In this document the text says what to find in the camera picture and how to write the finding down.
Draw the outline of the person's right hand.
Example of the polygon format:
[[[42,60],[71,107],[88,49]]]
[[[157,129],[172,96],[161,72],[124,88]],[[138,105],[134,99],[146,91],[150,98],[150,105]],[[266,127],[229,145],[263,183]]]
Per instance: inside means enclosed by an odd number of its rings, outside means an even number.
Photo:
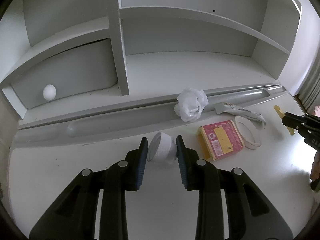
[[[312,163],[312,170],[310,174],[310,179],[312,180],[312,183],[310,184],[310,187],[313,191],[317,188],[318,182],[317,180],[319,179],[319,151],[317,151],[314,161]]]

